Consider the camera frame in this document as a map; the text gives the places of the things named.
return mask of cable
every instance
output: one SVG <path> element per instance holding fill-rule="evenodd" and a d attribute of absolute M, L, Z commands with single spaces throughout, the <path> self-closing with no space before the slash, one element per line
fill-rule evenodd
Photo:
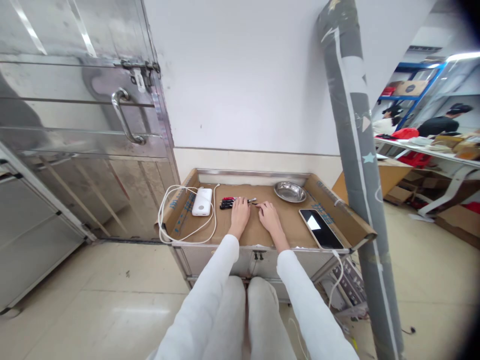
<path fill-rule="evenodd" d="M 185 190 L 188 190 L 189 192 L 193 193 L 193 194 L 197 194 L 195 191 L 193 191 L 192 189 L 195 189 L 195 190 L 198 190 L 199 188 L 197 187 L 189 187 L 189 186 L 183 186 L 183 185 L 172 185 L 172 186 L 169 186 L 168 189 L 166 190 L 165 192 L 165 195 L 163 196 L 163 200 L 161 201 L 161 204 L 160 204 L 160 208 L 158 209 L 158 236 L 160 238 L 160 241 L 164 244 L 170 244 L 171 241 L 172 242 L 182 242 L 183 240 L 185 240 L 186 238 L 190 237 L 191 235 L 195 234 L 197 231 L 199 231 L 200 229 L 202 229 L 204 226 L 206 226 L 210 220 L 212 218 L 215 218 L 215 226 L 213 227 L 213 232 L 211 233 L 210 237 L 205 240 L 205 241 L 200 241 L 200 242 L 195 242 L 195 244 L 204 244 L 208 241 L 210 241 L 210 239 L 214 236 L 214 233 L 215 231 L 217 230 L 217 212 L 216 212 L 216 209 L 215 209 L 215 190 L 220 186 L 220 184 L 217 184 L 214 188 L 213 188 L 213 203 L 210 201 L 210 206 L 213 208 L 213 213 L 212 215 L 208 218 L 208 220 L 202 225 L 200 226 L 197 230 L 193 231 L 192 233 L 188 234 L 187 236 L 185 236 L 184 238 L 182 239 L 174 239 L 173 237 L 169 236 L 165 230 L 162 228 L 162 224 L 164 223 L 164 207 L 165 207 L 165 203 L 167 201 L 167 198 L 168 196 L 170 195 L 170 193 L 174 192 L 174 191 L 177 191 L 179 189 L 185 189 Z M 168 239 L 170 239 L 171 241 L 165 241 L 163 239 L 163 236 L 167 237 Z"/>
<path fill-rule="evenodd" d="M 333 253 L 333 256 L 335 256 L 338 259 L 338 262 L 340 263 L 340 276 L 338 277 L 338 280 L 336 281 L 335 285 L 331 288 L 330 291 L 330 296 L 328 299 L 328 308 L 330 309 L 330 306 L 332 305 L 332 296 L 334 294 L 335 288 L 340 284 L 340 280 L 342 280 L 342 277 L 344 276 L 344 265 L 342 264 L 342 259 L 340 259 L 340 255 L 336 250 L 331 251 Z"/>
<path fill-rule="evenodd" d="M 297 327 L 297 324 L 295 323 L 295 320 L 293 320 L 291 317 L 288 319 L 288 323 L 290 323 L 290 320 L 291 320 L 291 322 L 293 323 L 293 325 L 295 325 L 296 335 L 298 336 L 298 343 L 300 344 L 301 352 L 303 353 L 303 356 L 305 357 L 305 359 L 306 359 L 306 360 L 309 360 L 309 357 L 308 357 L 307 354 L 305 353 L 304 347 L 302 346 L 302 341 L 300 340 L 300 331 L 299 331 L 299 328 Z"/>
<path fill-rule="evenodd" d="M 410 332 L 408 331 L 405 331 L 402 329 L 402 331 L 405 333 L 405 334 L 408 334 L 408 335 L 413 335 L 417 332 L 417 330 L 415 330 L 415 328 L 413 326 L 410 326 Z"/>

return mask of hand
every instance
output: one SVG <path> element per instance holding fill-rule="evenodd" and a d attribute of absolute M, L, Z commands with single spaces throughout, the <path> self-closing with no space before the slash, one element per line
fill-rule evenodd
<path fill-rule="evenodd" d="M 256 205 L 256 207 L 258 208 L 260 222 L 270 233 L 278 253 L 280 254 L 283 250 L 290 249 L 289 242 L 280 223 L 279 214 L 274 205 L 271 202 L 265 201 Z"/>
<path fill-rule="evenodd" d="M 250 204 L 246 197 L 239 197 L 231 208 L 231 226 L 228 234 L 240 240 L 250 218 Z"/>

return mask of white shirt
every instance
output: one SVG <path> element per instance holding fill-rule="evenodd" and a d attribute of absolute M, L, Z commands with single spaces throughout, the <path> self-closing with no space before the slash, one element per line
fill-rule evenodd
<path fill-rule="evenodd" d="M 239 259 L 239 241 L 227 234 L 183 301 L 151 359 L 201 359 L 222 298 L 222 290 Z M 334 316 L 292 250 L 278 255 L 276 270 L 286 286 L 311 359 L 358 360 Z"/>
<path fill-rule="evenodd" d="M 380 134 L 392 135 L 395 132 L 395 130 L 397 130 L 397 125 L 392 126 L 391 118 L 385 118 L 385 119 L 374 121 L 371 124 L 371 127 L 373 129 L 373 136 L 377 136 Z"/>

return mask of left hand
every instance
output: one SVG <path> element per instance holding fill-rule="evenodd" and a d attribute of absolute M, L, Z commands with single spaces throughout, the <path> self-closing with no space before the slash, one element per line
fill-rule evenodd
<path fill-rule="evenodd" d="M 250 219 L 250 204 L 246 197 L 239 197 L 231 208 L 231 226 L 228 234 L 240 240 L 242 233 Z"/>

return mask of tiled floor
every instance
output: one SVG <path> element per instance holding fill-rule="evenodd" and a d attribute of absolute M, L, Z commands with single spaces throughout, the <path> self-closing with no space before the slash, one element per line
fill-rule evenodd
<path fill-rule="evenodd" d="M 480 251 L 407 208 L 385 204 L 405 352 L 412 359 L 450 359 L 479 305 Z M 173 322 L 188 288 L 166 246 L 85 246 L 0 318 L 2 360 L 144 359 Z M 303 359 L 293 310 L 280 315 Z M 368 321 L 350 322 L 362 360 L 375 359 Z"/>

